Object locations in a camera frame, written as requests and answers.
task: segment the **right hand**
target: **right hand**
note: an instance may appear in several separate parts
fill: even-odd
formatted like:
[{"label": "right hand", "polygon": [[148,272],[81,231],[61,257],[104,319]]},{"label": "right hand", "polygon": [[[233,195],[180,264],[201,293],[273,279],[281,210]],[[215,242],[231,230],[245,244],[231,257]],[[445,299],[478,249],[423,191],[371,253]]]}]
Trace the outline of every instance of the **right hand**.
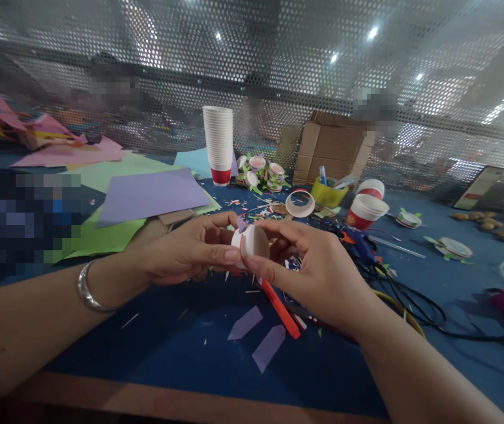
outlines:
[{"label": "right hand", "polygon": [[[332,233],[287,220],[263,220],[255,225],[266,231],[268,239],[278,239],[272,245],[272,250],[276,248],[278,252],[271,252],[277,263],[248,256],[245,259],[248,269],[305,305],[323,321],[355,336],[362,323],[367,322],[364,315],[380,301],[339,239]],[[282,252],[281,247],[285,245],[289,247]],[[303,262],[299,272],[280,264],[293,253],[298,253]]]}]

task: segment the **yellow cable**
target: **yellow cable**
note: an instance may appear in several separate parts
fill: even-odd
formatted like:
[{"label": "yellow cable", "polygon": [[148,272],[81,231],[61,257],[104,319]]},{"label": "yellow cable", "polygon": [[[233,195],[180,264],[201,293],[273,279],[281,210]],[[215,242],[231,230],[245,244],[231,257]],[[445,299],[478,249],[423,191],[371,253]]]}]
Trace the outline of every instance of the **yellow cable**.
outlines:
[{"label": "yellow cable", "polygon": [[403,313],[406,313],[406,318],[407,318],[407,323],[413,327],[415,329],[415,331],[417,331],[421,336],[423,336],[424,339],[426,339],[427,337],[425,336],[425,333],[423,332],[423,329],[421,328],[421,326],[419,325],[419,323],[417,321],[415,321],[415,318],[413,318],[413,316],[411,315],[411,313],[406,310],[403,305],[401,305],[397,300],[395,300],[394,298],[392,298],[391,296],[388,296],[387,294],[385,293],[382,293],[380,291],[377,291],[377,290],[373,290],[372,291],[376,294],[377,297],[379,297],[380,299],[382,299],[383,301],[389,303],[390,305],[392,305],[395,309],[397,309],[397,311],[400,313],[400,314],[403,314]]}]

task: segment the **perforated metal mesh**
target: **perforated metal mesh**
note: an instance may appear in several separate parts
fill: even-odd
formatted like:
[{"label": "perforated metal mesh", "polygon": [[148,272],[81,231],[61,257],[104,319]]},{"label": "perforated metal mesh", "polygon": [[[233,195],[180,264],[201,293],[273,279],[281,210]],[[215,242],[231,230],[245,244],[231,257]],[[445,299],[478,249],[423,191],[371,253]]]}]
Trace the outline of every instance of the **perforated metal mesh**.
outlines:
[{"label": "perforated metal mesh", "polygon": [[147,151],[230,107],[288,170],[314,109],[377,119],[365,175],[439,194],[504,167],[504,0],[0,0],[0,91]]}]

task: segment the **hand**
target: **hand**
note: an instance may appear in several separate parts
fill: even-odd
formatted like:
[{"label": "hand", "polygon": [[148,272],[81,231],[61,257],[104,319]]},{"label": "hand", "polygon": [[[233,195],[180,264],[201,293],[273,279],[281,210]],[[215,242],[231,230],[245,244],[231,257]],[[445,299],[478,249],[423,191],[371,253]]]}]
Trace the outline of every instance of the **hand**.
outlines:
[{"label": "hand", "polygon": [[225,227],[238,227],[238,217],[233,211],[202,216],[191,220],[170,234],[152,240],[152,235],[141,237],[149,240],[138,246],[138,263],[148,280],[155,284],[170,285],[186,281],[205,272],[211,265],[224,266],[233,273],[240,259],[238,248],[230,246],[233,231]]},{"label": "hand", "polygon": [[[356,265],[332,233],[317,230],[292,221],[259,221],[272,244],[271,257],[245,259],[250,271],[282,289],[305,305],[323,321],[356,335],[360,322],[378,298],[366,284]],[[302,266],[299,272],[280,263],[293,253],[299,254]]]}]

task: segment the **yellow cup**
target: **yellow cup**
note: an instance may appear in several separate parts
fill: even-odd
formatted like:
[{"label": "yellow cup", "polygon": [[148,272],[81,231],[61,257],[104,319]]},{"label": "yellow cup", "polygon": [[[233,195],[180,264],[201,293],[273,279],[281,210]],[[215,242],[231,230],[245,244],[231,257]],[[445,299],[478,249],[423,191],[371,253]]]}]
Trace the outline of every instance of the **yellow cup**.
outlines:
[{"label": "yellow cup", "polygon": [[[328,178],[328,180],[330,183],[334,183],[332,178]],[[317,204],[333,209],[342,202],[342,199],[344,199],[344,195],[347,192],[348,187],[335,190],[332,187],[322,185],[321,177],[317,177],[315,183],[313,184],[313,188],[311,189],[311,196],[313,196]]]}]

